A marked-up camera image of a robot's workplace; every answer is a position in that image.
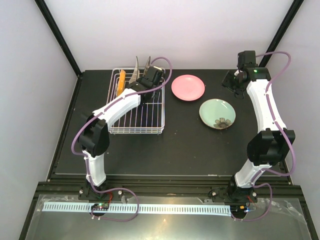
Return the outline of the orange dotted scalloped plate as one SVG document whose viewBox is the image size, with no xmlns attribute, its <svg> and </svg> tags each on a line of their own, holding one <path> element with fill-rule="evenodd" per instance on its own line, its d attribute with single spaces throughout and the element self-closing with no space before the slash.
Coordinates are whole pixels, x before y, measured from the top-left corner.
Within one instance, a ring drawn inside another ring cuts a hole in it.
<svg viewBox="0 0 320 240">
<path fill-rule="evenodd" d="M 120 96 L 125 89 L 125 79 L 126 79 L 126 72 L 125 70 L 121 69 L 119 74 L 118 86 L 117 86 L 117 96 Z"/>
</svg>

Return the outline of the white wire dish rack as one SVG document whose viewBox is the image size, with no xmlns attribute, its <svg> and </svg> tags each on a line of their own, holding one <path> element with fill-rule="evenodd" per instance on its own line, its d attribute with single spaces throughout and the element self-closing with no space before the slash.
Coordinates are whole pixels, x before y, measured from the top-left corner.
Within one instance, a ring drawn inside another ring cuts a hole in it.
<svg viewBox="0 0 320 240">
<path fill-rule="evenodd" d="M 134 68 L 114 68 L 111 73 L 106 103 L 117 97 L 121 70 L 125 71 L 125 86 Z M 133 108 L 117 120 L 109 129 L 111 134 L 161 134 L 165 126 L 165 88 L 158 90 L 148 102 Z"/>
</svg>

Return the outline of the pink round plate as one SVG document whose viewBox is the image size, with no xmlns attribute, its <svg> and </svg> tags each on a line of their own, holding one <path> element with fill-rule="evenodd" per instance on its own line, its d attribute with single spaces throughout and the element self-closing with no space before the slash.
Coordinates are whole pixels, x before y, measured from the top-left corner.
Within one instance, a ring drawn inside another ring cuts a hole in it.
<svg viewBox="0 0 320 240">
<path fill-rule="evenodd" d="M 171 91 L 180 100 L 195 101 L 205 93 L 205 84 L 197 76 L 180 75 L 173 80 Z"/>
</svg>

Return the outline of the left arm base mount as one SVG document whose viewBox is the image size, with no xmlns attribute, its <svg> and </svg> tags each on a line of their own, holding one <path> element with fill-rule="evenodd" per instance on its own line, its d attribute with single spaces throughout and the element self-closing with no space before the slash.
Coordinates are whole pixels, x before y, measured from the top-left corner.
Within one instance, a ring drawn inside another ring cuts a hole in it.
<svg viewBox="0 0 320 240">
<path fill-rule="evenodd" d="M 107 201 L 120 201 L 123 196 L 122 190 L 116 190 L 106 193 L 98 193 L 93 190 L 91 185 L 81 186 L 78 194 L 78 199 L 89 202 L 107 202 Z"/>
</svg>

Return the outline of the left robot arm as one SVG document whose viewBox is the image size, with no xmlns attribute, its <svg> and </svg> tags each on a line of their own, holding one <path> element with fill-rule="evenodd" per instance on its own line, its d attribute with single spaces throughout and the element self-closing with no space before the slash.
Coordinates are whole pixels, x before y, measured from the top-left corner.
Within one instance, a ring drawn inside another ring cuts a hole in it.
<svg viewBox="0 0 320 240">
<path fill-rule="evenodd" d="M 149 101 L 159 89 L 165 72 L 150 66 L 142 76 L 124 86 L 123 91 L 111 102 L 92 112 L 77 134 L 81 154 L 86 165 L 86 179 L 92 183 L 89 193 L 97 200 L 103 199 L 108 188 L 104 169 L 104 154 L 110 145 L 109 130 L 125 114 Z"/>
</svg>

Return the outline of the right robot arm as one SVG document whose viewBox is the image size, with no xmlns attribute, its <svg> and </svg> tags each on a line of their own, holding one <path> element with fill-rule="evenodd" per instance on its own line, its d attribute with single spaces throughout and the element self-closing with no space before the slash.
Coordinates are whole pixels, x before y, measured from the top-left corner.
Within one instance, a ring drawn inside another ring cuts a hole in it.
<svg viewBox="0 0 320 240">
<path fill-rule="evenodd" d="M 293 142 L 296 138 L 293 130 L 287 129 L 277 109 L 273 97 L 272 83 L 266 67 L 256 63 L 258 55 L 254 50 L 245 50 L 237 55 L 237 71 L 228 72 L 222 86 L 233 92 L 236 98 L 248 94 L 252 102 L 257 121 L 257 135 L 247 145 L 247 160 L 234 174 L 226 188 L 226 194 L 232 202 L 243 202 L 253 193 L 255 182 L 264 172 L 278 176 L 284 173 L 272 170 L 283 162 L 288 153 L 292 156 L 292 170 L 296 167 Z"/>
</svg>

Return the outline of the white square plate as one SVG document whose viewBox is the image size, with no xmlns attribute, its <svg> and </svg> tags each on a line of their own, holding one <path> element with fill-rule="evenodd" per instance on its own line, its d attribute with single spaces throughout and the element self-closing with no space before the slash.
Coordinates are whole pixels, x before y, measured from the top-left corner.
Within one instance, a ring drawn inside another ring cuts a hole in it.
<svg viewBox="0 0 320 240">
<path fill-rule="evenodd" d="M 135 61 L 135 67 L 134 67 L 134 70 L 133 70 L 133 73 L 131 75 L 131 78 L 129 79 L 128 83 L 129 84 L 132 84 L 133 82 L 135 82 L 139 76 L 140 76 L 140 70 L 139 70 L 139 59 L 138 57 L 136 56 L 135 57 L 136 61 Z"/>
</svg>

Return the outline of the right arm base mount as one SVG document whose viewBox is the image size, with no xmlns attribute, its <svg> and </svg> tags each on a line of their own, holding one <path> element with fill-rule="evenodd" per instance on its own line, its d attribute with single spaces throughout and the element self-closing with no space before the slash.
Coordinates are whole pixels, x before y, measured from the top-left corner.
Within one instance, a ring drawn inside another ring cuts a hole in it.
<svg viewBox="0 0 320 240">
<path fill-rule="evenodd" d="M 253 193 L 252 187 L 231 189 L 230 187 L 222 186 L 211 189 L 207 195 L 215 203 L 246 204 L 251 201 L 257 203 L 257 197 L 253 196 Z"/>
</svg>

